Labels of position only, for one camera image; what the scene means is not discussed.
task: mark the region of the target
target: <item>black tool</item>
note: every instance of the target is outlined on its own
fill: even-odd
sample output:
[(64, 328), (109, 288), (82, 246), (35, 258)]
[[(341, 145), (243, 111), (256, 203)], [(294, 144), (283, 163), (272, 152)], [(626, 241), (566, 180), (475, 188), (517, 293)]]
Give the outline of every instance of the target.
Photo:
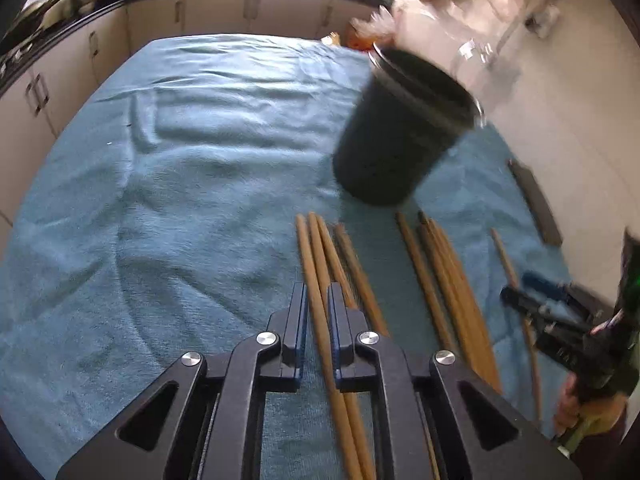
[(599, 325), (613, 316), (613, 306), (578, 283), (554, 283), (536, 272), (522, 275), (522, 286), (532, 288), (555, 301), (562, 301), (585, 323)]
[[(564, 301), (580, 321), (551, 314), (535, 298), (512, 286), (500, 293), (502, 302), (532, 320), (536, 348), (577, 376), (575, 395), (582, 404), (612, 397), (618, 392), (630, 395), (638, 384), (638, 370), (631, 352), (638, 340), (638, 303), (627, 302), (606, 325), (593, 333), (593, 327), (613, 309), (579, 286), (555, 285), (528, 272), (522, 283), (556, 301)], [(578, 424), (554, 442), (572, 453), (580, 444), (589, 422)]]
[[(371, 392), (378, 480), (578, 480), (580, 473), (452, 352), (409, 356), (328, 291), (336, 386)], [(300, 384), (306, 293), (231, 352), (187, 352), (60, 469), (58, 480), (258, 480), (265, 392)]]
[(267, 392), (302, 380), (306, 287), (231, 353), (187, 352), (60, 468), (57, 480), (257, 480)]
[(560, 229), (546, 200), (545, 194), (542, 192), (531, 168), (528, 168), (514, 158), (507, 161), (507, 166), (520, 187), (542, 241), (545, 244), (555, 247), (562, 246), (562, 234), (560, 233)]
[(378, 480), (440, 477), (578, 479), (580, 473), (506, 400), (449, 351), (408, 355), (369, 330), (364, 314), (328, 297), (334, 374), (342, 392), (371, 392)]

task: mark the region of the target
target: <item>cabinet handle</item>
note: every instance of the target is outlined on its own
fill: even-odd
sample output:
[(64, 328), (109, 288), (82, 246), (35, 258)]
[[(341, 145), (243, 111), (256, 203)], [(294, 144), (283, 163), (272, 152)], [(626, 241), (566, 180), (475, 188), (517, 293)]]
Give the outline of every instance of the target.
[(27, 85), (27, 89), (24, 91), (24, 98), (27, 99), (29, 110), (31, 110), (31, 113), (33, 114), (33, 116), (37, 117), (38, 114), (40, 113), (40, 110), (42, 110), (42, 107), (40, 106), (38, 94), (36, 93), (35, 89), (36, 89), (35, 83), (29, 82), (29, 84)]
[(96, 57), (100, 52), (100, 48), (98, 48), (98, 34), (95, 30), (89, 34), (89, 50), (91, 51), (91, 57)]
[[(40, 87), (42, 88), (42, 95), (38, 90), (38, 83), (40, 83)], [(36, 76), (36, 79), (33, 81), (33, 89), (36, 92), (40, 106), (44, 108), (49, 102), (49, 89), (47, 88), (47, 84), (44, 82), (44, 76), (42, 74), (38, 74)]]
[(180, 11), (181, 11), (181, 10), (182, 10), (182, 1), (181, 1), (181, 0), (178, 0), (178, 1), (175, 3), (175, 16), (174, 16), (174, 21), (175, 21), (175, 23), (180, 23), (180, 14), (181, 14), (181, 12), (180, 12)]
[(322, 23), (321, 27), (327, 27), (329, 25), (329, 21), (331, 21), (331, 15), (334, 13), (334, 7), (331, 5), (327, 5), (324, 8), (324, 12), (322, 13)]
[(253, 0), (253, 3), (254, 3), (254, 15), (251, 16), (252, 20), (256, 20), (258, 18), (258, 12), (260, 11), (260, 1), (261, 0)]
[(255, 20), (258, 17), (260, 0), (244, 0), (242, 6), (242, 17), (246, 20)]
[(249, 19), (249, 7), (251, 6), (250, 0), (244, 0), (242, 4), (242, 17), (246, 20)]

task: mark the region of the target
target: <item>black cup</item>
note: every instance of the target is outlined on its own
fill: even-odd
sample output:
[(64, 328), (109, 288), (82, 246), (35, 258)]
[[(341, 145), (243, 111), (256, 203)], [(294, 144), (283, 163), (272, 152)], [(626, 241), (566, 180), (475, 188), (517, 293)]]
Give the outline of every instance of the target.
[(406, 199), (465, 132), (484, 125), (478, 101), (447, 73), (374, 45), (372, 78), (334, 152), (334, 175), (372, 205)]

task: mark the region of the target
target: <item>wooden stick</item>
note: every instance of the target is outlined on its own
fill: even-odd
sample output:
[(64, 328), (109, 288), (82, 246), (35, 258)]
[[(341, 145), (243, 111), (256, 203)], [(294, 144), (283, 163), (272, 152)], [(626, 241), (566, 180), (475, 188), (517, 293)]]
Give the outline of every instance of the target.
[(431, 313), (431, 318), (438, 332), (438, 338), (440, 338), (440, 344), (444, 349), (451, 350), (453, 353), (458, 353), (458, 345), (455, 343), (453, 336), (449, 330), (447, 318), (444, 315), (440, 300), (436, 293), (435, 284), (431, 279), (429, 272), (427, 271), (426, 264), (420, 254), (420, 249), (415, 241), (414, 234), (409, 229), (409, 225), (406, 222), (404, 214), (401, 212), (396, 213), (396, 222), (398, 222), (398, 228), (404, 239), (406, 250), (409, 253), (412, 264), (414, 264), (414, 271), (418, 277), (418, 283), (422, 289), (425, 302)]
[(496, 392), (501, 393), (500, 374), (498, 373), (498, 367), (495, 363), (494, 349), (491, 346), (489, 331), (487, 330), (484, 317), (482, 316), (482, 312), (480, 312), (471, 285), (466, 278), (462, 263), (444, 229), (433, 219), (428, 221), (428, 225), (433, 226), (434, 234), (438, 239), (438, 246), (443, 251), (447, 272), (452, 280), (454, 291), (458, 295), (460, 305), (468, 319), (468, 325), (476, 340), (487, 382), (491, 384)]
[(322, 238), (320, 237), (320, 231), (318, 229), (318, 218), (316, 213), (309, 213), (309, 232), (311, 234), (311, 249), (314, 254), (314, 263), (316, 264), (316, 275), (318, 276), (318, 284), (320, 286), (320, 293), (322, 294), (322, 305), (324, 305), (324, 312), (327, 313), (327, 299), (329, 285), (331, 285), (331, 279), (329, 277), (329, 268), (326, 266), (326, 259), (324, 257), (324, 250), (322, 249)]
[(338, 434), (338, 442), (342, 449), (342, 459), (344, 468), (350, 480), (362, 480), (360, 463), (356, 452), (353, 434), (349, 424), (346, 404), (340, 392), (336, 390), (334, 384), (334, 370), (331, 356), (331, 343), (329, 340), (329, 329), (326, 323), (326, 315), (322, 307), (322, 295), (318, 286), (318, 277), (311, 246), (309, 244), (309, 233), (306, 228), (306, 221), (302, 215), (296, 215), (296, 231), (298, 232), (298, 243), (300, 245), (300, 258), (302, 260), (303, 272), (310, 303), (311, 316), (314, 322), (314, 333), (322, 363), (322, 374), (324, 384), (327, 389), (329, 404), (334, 419), (335, 432)]
[[(495, 248), (500, 256), (504, 273), (507, 275), (507, 280), (511, 286), (520, 286), (520, 280), (516, 274), (513, 264), (509, 259), (502, 239), (498, 234), (498, 231), (491, 229), (491, 236), (494, 239)], [(536, 341), (531, 333), (529, 322), (522, 318), (522, 335), (524, 336), (527, 348), (529, 349), (529, 361), (531, 362), (531, 387), (533, 389), (533, 400), (536, 405), (536, 422), (538, 427), (542, 426), (542, 390), (540, 388), (540, 368), (538, 367), (538, 356), (536, 354)]]
[(444, 300), (449, 307), (453, 323), (458, 334), (458, 341), (462, 347), (466, 362), (483, 379), (487, 380), (487, 374), (484, 370), (484, 363), (476, 343), (476, 337), (470, 324), (468, 316), (465, 315), (462, 304), (456, 292), (453, 280), (449, 275), (444, 252), (439, 246), (439, 240), (432, 229), (428, 226), (420, 226), (418, 231), (421, 238), (424, 239), (426, 249), (431, 257), (431, 264), (440, 285), (440, 290)]
[(362, 299), (362, 306), (367, 313), (367, 317), (369, 318), (373, 330), (378, 332), (380, 335), (388, 336), (389, 330), (386, 327), (385, 318), (382, 316), (382, 312), (380, 312), (380, 307), (378, 306), (376, 297), (373, 294), (373, 289), (371, 288), (369, 279), (360, 265), (360, 261), (358, 260), (356, 251), (353, 249), (353, 244), (347, 234), (347, 230), (344, 228), (343, 224), (336, 224), (334, 232), (335, 237), (338, 240), (340, 250), (347, 260), (347, 267), (356, 284), (356, 288), (358, 289), (358, 293)]
[[(329, 234), (329, 229), (324, 223), (324, 219), (321, 216), (316, 215), (316, 226), (320, 231), (320, 237), (322, 238), (322, 244), (324, 246), (324, 254), (329, 261), (331, 271), (334, 274), (338, 283), (342, 287), (342, 294), (344, 296), (344, 304), (347, 308), (357, 308), (353, 291), (347, 281), (347, 275), (344, 273), (340, 258), (335, 250), (334, 241)], [(353, 434), (353, 440), (356, 445), (356, 452), (358, 454), (358, 461), (360, 462), (360, 469), (362, 476), (365, 480), (374, 480), (376, 478), (376, 469), (373, 465), (371, 458), (371, 452), (369, 450), (369, 441), (367, 440), (367, 432), (364, 428), (362, 416), (360, 415), (360, 404), (358, 402), (357, 394), (343, 394), (344, 402), (347, 406), (347, 413), (349, 414), (349, 424), (351, 426), (351, 433)]]

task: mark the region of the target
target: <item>black gripper frame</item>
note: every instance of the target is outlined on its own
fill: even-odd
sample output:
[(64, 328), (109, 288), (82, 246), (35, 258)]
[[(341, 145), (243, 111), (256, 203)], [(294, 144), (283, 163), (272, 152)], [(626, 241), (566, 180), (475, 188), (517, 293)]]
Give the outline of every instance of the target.
[(580, 472), (450, 352), (409, 355), (328, 291), (336, 387), (371, 392), (377, 480), (577, 480)]
[(306, 287), (267, 332), (226, 354), (188, 352), (60, 468), (57, 480), (258, 480), (267, 392), (302, 380)]

